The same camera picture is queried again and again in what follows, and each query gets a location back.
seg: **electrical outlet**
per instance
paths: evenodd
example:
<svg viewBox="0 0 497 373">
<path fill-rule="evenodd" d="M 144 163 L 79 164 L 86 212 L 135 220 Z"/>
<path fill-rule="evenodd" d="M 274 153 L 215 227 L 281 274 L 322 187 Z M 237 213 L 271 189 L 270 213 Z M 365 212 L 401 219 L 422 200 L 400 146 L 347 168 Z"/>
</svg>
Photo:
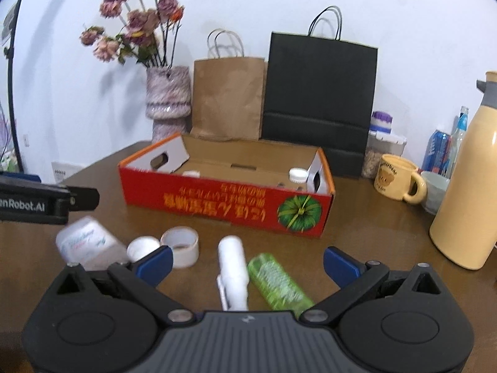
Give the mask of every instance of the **electrical outlet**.
<svg viewBox="0 0 497 373">
<path fill-rule="evenodd" d="M 76 174 L 81 171 L 84 167 L 81 165 L 59 163 L 54 161 L 52 163 L 52 169 L 54 170 L 54 177 L 56 183 L 61 183 L 64 179 L 69 178 L 71 175 Z"/>
</svg>

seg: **soda can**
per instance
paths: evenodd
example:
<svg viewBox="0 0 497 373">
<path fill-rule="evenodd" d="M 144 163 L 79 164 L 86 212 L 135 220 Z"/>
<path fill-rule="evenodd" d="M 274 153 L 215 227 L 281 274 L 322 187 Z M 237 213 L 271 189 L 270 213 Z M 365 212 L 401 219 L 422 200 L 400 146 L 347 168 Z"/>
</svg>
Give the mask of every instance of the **soda can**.
<svg viewBox="0 0 497 373">
<path fill-rule="evenodd" d="M 430 137 L 422 169 L 444 175 L 449 164 L 450 135 L 440 130 Z"/>
</svg>

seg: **black pole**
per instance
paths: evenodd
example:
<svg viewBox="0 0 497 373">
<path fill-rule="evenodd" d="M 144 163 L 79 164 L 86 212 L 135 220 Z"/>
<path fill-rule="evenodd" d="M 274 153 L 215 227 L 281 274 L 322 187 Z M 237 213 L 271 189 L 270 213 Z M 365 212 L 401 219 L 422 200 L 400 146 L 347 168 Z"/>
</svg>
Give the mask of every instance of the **black pole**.
<svg viewBox="0 0 497 373">
<path fill-rule="evenodd" d="M 17 19 L 19 18 L 19 9 L 21 8 L 21 1 L 17 0 L 16 9 L 14 10 L 14 18 L 12 19 L 11 31 L 11 46 L 8 48 L 8 69 L 7 69 L 7 88 L 8 88 L 8 113 L 11 119 L 12 142 L 14 143 L 14 151 L 16 152 L 17 165 L 19 172 L 24 173 L 24 166 L 22 165 L 21 152 L 19 151 L 19 141 L 17 140 L 16 118 L 14 116 L 14 93 L 12 88 L 12 68 L 14 66 L 14 42 L 16 41 Z"/>
</svg>

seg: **red box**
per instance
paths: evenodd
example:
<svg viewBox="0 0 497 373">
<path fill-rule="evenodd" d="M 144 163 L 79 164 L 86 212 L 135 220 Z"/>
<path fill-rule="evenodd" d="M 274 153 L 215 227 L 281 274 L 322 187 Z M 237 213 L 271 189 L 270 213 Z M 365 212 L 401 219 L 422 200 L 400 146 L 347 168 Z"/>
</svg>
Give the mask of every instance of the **red box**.
<svg viewBox="0 0 497 373">
<path fill-rule="evenodd" d="M 309 170 L 307 183 L 290 182 L 293 167 Z M 182 175 L 190 170 L 201 177 Z M 312 237 L 323 232 L 335 196 L 321 149 L 264 140 L 176 134 L 120 162 L 119 174 L 129 205 Z"/>
</svg>

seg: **yellow mug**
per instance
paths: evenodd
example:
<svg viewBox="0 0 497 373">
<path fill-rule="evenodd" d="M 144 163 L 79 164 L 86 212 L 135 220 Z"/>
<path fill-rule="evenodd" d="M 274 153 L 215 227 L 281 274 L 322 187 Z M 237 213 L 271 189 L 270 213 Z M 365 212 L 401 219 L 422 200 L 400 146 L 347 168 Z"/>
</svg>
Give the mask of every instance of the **yellow mug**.
<svg viewBox="0 0 497 373">
<path fill-rule="evenodd" d="M 417 185 L 417 191 L 409 195 L 412 182 Z M 422 202 L 427 193 L 426 183 L 417 173 L 416 164 L 393 154 L 381 156 L 374 188 L 390 199 L 405 200 L 414 205 Z"/>
</svg>

